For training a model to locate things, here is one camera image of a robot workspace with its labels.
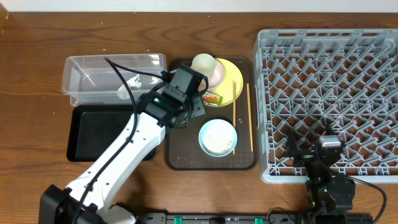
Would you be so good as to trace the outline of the green orange snack wrapper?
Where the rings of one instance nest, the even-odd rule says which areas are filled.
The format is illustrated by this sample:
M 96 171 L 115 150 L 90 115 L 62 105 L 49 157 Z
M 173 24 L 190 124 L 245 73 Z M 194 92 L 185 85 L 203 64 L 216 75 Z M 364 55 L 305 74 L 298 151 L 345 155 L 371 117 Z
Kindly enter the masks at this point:
M 222 96 L 212 92 L 206 92 L 201 97 L 204 104 L 210 106 L 219 106 L 223 101 Z

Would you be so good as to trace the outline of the light blue bowl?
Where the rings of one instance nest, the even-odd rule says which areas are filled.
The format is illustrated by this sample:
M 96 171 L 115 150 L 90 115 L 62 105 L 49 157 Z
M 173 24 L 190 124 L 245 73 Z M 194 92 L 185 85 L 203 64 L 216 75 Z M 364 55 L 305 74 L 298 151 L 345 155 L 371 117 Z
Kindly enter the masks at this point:
M 202 150 L 213 157 L 223 157 L 232 153 L 238 142 L 234 126 L 223 119 L 212 119 L 206 122 L 198 134 Z

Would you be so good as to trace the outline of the white napkin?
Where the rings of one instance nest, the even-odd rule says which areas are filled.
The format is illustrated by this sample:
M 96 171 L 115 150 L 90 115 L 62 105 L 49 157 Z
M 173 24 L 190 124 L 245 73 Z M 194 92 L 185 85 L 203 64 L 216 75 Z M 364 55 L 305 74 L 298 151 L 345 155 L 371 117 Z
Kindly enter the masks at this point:
M 126 83 L 131 91 L 135 89 L 140 89 L 140 87 L 142 86 L 140 75 L 135 75 L 134 77 L 130 78 Z M 122 100 L 126 100 L 129 98 L 129 93 L 127 92 L 127 88 L 124 85 L 121 85 L 118 88 L 117 95 Z

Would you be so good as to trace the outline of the rice leftovers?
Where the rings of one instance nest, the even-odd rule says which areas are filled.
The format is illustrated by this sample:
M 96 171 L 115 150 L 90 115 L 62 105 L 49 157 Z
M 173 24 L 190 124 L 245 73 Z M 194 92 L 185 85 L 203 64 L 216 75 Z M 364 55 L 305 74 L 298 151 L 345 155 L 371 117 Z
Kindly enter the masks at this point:
M 234 146 L 234 131 L 227 129 L 209 129 L 203 136 L 205 150 L 216 156 L 228 154 Z

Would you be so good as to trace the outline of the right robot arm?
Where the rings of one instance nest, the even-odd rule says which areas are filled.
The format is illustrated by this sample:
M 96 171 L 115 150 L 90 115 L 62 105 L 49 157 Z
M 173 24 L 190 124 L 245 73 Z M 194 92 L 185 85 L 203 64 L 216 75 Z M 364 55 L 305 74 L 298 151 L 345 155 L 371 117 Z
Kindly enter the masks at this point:
M 355 183 L 344 175 L 334 174 L 331 165 L 340 159 L 345 144 L 327 127 L 312 146 L 299 149 L 293 131 L 287 138 L 285 156 L 293 159 L 295 167 L 304 167 L 307 173 L 308 200 L 313 207 L 299 223 L 348 223 L 346 212 L 353 209 Z

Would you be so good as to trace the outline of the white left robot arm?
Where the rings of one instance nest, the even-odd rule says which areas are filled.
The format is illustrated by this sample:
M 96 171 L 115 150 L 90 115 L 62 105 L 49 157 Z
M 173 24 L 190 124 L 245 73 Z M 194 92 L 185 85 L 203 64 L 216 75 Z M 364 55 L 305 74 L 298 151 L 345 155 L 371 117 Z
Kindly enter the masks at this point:
M 148 114 L 133 113 L 95 163 L 64 189 L 51 185 L 40 198 L 39 223 L 135 223 L 113 199 L 148 153 L 165 137 L 165 126 Z

